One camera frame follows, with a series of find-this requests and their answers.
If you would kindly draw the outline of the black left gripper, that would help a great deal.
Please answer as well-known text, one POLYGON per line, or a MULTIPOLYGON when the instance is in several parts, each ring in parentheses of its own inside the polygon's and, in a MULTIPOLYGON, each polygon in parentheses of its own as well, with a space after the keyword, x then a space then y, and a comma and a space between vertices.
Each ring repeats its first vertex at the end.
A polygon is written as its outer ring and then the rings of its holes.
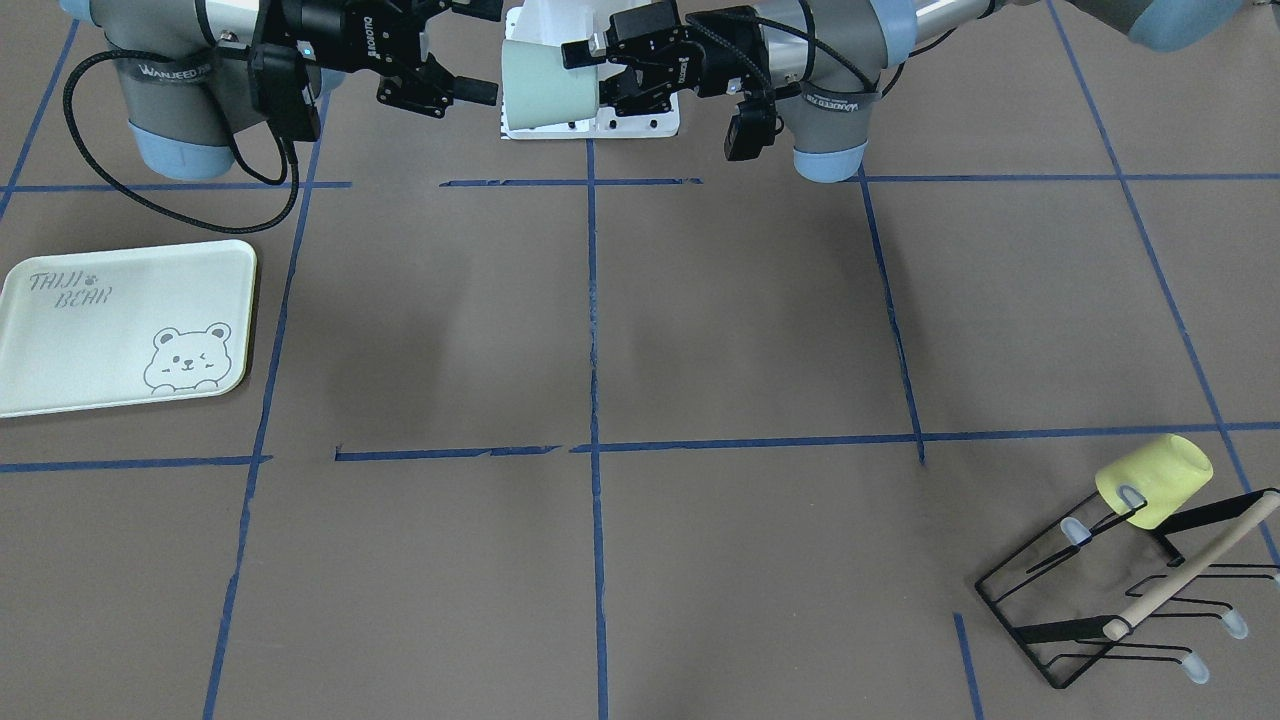
POLYGON ((762 94, 762 31, 750 6, 678 15, 675 5, 645 5, 613 14, 605 35, 561 45, 566 70, 604 64, 623 69, 599 82, 603 108, 617 117, 671 110, 669 97, 692 88, 699 97, 732 94, 740 83, 762 94))

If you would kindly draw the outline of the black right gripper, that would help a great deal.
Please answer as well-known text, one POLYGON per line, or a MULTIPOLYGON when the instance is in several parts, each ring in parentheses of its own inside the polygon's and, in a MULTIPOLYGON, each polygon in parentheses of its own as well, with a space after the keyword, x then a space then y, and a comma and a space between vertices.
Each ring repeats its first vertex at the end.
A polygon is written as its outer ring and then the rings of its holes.
POLYGON ((268 1, 262 10, 262 73, 303 83, 308 70, 381 76, 380 104, 443 118, 457 102, 495 106, 499 85, 453 76, 422 54, 428 22, 443 12, 499 22, 502 0, 268 1))

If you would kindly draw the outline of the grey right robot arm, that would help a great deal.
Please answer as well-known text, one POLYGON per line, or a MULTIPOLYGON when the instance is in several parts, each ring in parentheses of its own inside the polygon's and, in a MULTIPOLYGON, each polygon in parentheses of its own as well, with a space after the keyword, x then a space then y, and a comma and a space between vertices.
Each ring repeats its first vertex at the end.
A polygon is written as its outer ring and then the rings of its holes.
POLYGON ((64 1, 99 27, 143 163, 178 181, 233 164, 236 133, 266 123, 312 142, 317 104, 361 70, 380 102, 443 117, 454 101, 494 105, 492 82, 454 76, 430 53, 428 22, 453 12, 498 22, 499 1, 64 1))

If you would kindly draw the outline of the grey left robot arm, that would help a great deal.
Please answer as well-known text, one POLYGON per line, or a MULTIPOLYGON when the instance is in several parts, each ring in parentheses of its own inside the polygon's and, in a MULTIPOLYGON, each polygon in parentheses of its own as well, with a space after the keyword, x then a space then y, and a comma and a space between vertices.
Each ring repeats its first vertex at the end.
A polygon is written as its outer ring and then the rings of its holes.
POLYGON ((730 161, 788 131, 796 172, 836 183, 861 167, 876 104, 914 55, 1001 1, 763 1, 682 13, 654 1, 613 14, 599 40, 561 49, 566 68, 609 63, 599 99, 621 117, 662 114, 673 94, 739 96, 730 161))

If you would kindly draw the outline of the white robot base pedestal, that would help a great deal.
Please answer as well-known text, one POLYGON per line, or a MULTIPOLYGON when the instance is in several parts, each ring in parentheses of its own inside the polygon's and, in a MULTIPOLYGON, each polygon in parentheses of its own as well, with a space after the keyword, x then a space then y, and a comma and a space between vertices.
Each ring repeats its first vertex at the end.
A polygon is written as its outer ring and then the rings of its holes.
POLYGON ((562 47, 600 44, 614 14, 639 1, 520 1, 504 17, 500 47, 500 137, 512 141, 666 138, 680 128, 678 101, 657 114, 622 117, 604 105, 599 83, 620 65, 564 67, 562 47))

